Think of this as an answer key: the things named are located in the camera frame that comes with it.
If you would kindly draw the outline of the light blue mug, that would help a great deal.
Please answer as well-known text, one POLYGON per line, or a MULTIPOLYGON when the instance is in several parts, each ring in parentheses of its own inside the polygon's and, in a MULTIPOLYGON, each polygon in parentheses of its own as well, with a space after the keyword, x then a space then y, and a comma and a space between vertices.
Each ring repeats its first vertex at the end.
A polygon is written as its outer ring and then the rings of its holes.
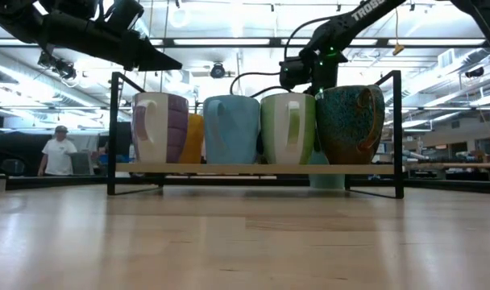
POLYGON ((251 97, 222 95, 203 103, 206 162, 253 164, 260 131, 260 103, 251 97))

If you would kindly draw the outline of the purple and white mug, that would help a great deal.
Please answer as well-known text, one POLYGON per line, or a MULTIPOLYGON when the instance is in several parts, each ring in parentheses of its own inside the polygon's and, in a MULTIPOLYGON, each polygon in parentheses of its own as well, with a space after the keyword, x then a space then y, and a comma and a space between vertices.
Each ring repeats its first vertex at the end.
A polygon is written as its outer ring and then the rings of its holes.
POLYGON ((131 132, 139 163, 175 164, 188 131, 189 101, 170 93, 137 93, 131 132))

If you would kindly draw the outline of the grey chair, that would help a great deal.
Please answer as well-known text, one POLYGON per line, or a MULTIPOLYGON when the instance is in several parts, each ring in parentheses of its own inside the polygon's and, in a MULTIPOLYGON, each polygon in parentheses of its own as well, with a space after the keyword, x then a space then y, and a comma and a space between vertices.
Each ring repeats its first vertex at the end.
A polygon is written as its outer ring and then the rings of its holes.
POLYGON ((69 156, 71 159, 73 176, 93 175, 91 155, 88 151, 71 153, 69 156))

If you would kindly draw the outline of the grey draped cover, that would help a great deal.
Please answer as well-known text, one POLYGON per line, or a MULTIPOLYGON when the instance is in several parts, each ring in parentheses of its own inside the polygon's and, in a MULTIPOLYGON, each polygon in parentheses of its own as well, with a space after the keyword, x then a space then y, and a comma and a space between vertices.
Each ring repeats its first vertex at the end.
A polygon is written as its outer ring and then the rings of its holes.
POLYGON ((90 153, 94 174, 98 153, 98 135, 74 135, 71 141, 75 145, 77 152, 88 151, 90 153))

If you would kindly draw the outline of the black frame wooden shelf rack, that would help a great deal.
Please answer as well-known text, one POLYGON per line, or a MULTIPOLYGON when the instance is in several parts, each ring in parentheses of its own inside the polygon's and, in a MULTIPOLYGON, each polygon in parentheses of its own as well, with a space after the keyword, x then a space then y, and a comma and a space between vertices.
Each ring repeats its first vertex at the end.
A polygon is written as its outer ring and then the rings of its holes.
POLYGON ((212 174, 343 174, 345 176, 344 188, 353 192, 350 176, 355 174, 386 174, 392 175, 389 185, 394 187, 392 199, 402 199, 404 194, 404 180, 402 172, 402 99, 401 99, 401 72, 392 70, 381 77, 376 83, 381 85, 393 79, 393 92, 396 100, 393 103, 394 111, 394 161, 393 165, 260 165, 260 164, 154 164, 129 163, 120 164, 116 161, 116 154, 112 151, 108 157, 108 173, 106 178, 106 194, 115 196, 116 172, 148 172, 158 173, 153 180, 160 185, 164 184, 164 174, 172 173, 212 173, 212 174))

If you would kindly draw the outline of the wooden background workbench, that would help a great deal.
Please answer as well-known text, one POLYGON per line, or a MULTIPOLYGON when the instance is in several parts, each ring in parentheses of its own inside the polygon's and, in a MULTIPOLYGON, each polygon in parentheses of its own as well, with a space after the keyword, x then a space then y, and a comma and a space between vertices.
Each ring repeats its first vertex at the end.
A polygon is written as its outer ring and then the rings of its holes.
POLYGON ((490 163, 407 163, 405 170, 445 170, 448 168, 490 168, 490 163))

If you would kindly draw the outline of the pale teal mug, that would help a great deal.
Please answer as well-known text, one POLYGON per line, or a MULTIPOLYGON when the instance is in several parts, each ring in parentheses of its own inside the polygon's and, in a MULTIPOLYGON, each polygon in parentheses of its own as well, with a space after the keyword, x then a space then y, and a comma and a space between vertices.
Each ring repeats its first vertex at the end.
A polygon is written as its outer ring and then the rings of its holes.
MULTIPOLYGON (((328 165, 322 151, 313 151, 309 163, 312 165, 328 165)), ((315 189, 345 189, 343 174, 309 174, 309 184, 315 189)))

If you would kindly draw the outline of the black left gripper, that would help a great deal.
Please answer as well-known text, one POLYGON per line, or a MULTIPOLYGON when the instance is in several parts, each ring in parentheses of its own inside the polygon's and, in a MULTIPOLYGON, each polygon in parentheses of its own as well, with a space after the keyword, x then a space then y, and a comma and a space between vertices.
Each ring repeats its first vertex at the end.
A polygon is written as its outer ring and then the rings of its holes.
POLYGON ((124 68, 138 68, 140 72, 182 68, 181 62, 158 51, 149 38, 140 39, 137 31, 116 30, 109 23, 79 19, 69 14, 48 14, 43 25, 39 44, 44 46, 68 48, 124 68))

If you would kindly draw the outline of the yellow mug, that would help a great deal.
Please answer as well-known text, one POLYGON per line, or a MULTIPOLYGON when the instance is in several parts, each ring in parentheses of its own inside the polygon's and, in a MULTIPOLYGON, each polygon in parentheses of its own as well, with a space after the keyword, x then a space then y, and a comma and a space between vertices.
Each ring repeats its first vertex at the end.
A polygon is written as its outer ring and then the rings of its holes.
POLYGON ((201 162, 204 132, 204 118, 199 114, 189 114, 185 145, 179 159, 181 164, 199 164, 201 162))

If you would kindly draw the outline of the person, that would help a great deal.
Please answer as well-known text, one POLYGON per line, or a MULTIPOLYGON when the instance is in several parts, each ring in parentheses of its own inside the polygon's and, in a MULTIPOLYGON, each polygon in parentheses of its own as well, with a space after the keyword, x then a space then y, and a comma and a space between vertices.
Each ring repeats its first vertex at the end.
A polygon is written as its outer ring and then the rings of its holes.
POLYGON ((49 139, 42 150, 43 157, 39 165, 39 176, 71 176, 73 166, 70 154, 77 148, 67 139, 66 126, 57 126, 55 135, 49 139))

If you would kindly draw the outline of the green and white mug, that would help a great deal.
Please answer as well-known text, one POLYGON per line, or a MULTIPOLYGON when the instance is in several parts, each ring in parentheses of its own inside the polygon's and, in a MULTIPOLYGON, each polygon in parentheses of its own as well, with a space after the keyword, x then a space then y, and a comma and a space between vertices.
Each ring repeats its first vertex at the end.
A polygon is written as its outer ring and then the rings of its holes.
POLYGON ((269 164, 307 164, 315 140, 316 100, 306 93, 278 93, 260 103, 261 138, 269 164))

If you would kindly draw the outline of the speckled teal brown mug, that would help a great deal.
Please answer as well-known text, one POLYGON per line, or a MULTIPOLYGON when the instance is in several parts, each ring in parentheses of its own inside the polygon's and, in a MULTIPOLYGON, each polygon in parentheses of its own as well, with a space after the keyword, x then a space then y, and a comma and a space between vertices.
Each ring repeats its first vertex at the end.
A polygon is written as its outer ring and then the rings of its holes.
POLYGON ((384 119, 384 95, 377 85, 339 86, 316 95, 318 138, 329 164, 370 164, 384 119))

